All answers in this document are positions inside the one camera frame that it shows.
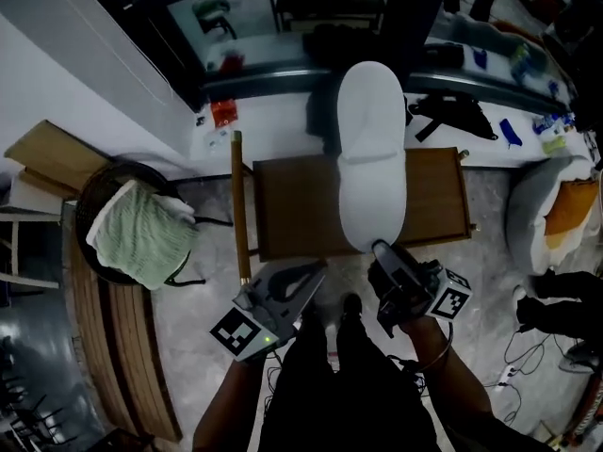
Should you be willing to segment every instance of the black shoe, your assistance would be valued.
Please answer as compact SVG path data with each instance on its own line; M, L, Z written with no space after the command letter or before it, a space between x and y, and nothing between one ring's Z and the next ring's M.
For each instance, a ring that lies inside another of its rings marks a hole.
M350 293L346 296L343 302L343 316L342 319L348 317L360 318L362 314L362 300L355 293Z

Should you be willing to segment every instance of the gray floor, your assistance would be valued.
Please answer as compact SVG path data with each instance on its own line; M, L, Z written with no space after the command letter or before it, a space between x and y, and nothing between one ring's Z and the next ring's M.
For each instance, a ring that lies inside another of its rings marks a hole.
M480 224L481 231L475 233L471 240L413 249L412 253L421 260L437 258L471 282L475 296L455 329L454 347L481 382L488 384L496 381L504 369L502 355L513 331L517 329L511 300L513 288L518 283L528 284L528 281L513 264L505 246L503 215L509 191L509 174L506 171L466 170L464 175L471 220ZM229 185L229 181L217 181L186 185L182 191L202 214L219 218L230 206ZM248 185L249 198L253 193L251 184ZM252 235L250 246L253 246L251 200L248 200L248 210ZM577 252L566 259L562 271L593 271L603 256L595 241L594 238L583 243ZM192 263L184 270L184 278L201 274L208 279L207 285L166 288L154 293L160 354L176 415L185 434L181 450L190 449L194 428L230 363L230 358L209 336L208 330L224 313L238 289L234 243L232 230L208 227ZM363 320L374 342L385 353L402 358L413 357L409 340L400 332L390 340L375 319L377 300L367 283L369 262L367 256L330 260L328 279L319 292L318 303L328 307L337 303L343 293L350 290L357 292L363 299ZM333 336L334 331L328 329L327 333ZM537 331L518 336L510 350L510 357L518 356L543 337ZM564 337L558 341L564 349L572 345L571 340ZM514 379L513 384L521 392L523 406L513 428L528 433L538 426L539 421L544 420L554 431L562 431L577 405L586 378L558 370L560 358L560 351L549 339L545 357L536 372ZM268 387L264 380L250 450L257 448L263 398L267 394ZM491 391L490 397L495 413L501 419L517 407L517 396L510 389L500 394ZM425 404L436 421L429 399L425 399ZM437 431L442 450L452 450L439 424Z
M62 281L61 227L57 224L26 223L20 230L20 270L25 276ZM12 285L17 292L33 288ZM26 398L20 407L33 407L44 395L38 411L48 414L63 408L54 419L61 422L57 440L77 440L57 450L86 450L104 432L90 401L73 349L73 331L67 315L65 293L47 290L42 295L16 297L9 308L0 309L0 337L10 337L12 372L21 376Z

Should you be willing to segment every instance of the round basket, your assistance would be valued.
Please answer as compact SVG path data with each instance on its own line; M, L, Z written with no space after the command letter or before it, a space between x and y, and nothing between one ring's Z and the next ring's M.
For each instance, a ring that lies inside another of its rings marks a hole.
M158 194L180 199L175 186L153 168L140 163L115 162L88 179L75 207L77 243L90 267L101 278L116 284L136 284L136 281L117 269L102 266L96 258L96 250L86 242L86 235L101 209L130 179L150 186Z

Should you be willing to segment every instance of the power strip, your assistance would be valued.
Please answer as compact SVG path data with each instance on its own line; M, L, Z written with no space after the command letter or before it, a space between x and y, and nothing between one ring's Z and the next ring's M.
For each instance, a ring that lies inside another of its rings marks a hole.
M514 377L516 373L517 370L515 370L512 365L507 365L507 367L503 370L502 374L500 375L500 378L498 379L498 385L494 389L495 392L500 392L501 390L503 390L505 388L503 383L509 383L511 377Z

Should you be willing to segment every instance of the green towel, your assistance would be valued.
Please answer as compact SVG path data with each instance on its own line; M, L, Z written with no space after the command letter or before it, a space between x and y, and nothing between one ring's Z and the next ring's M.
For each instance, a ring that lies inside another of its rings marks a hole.
M153 193L129 181L99 213L86 241L101 265L155 290L182 265L197 235L192 223L175 218Z

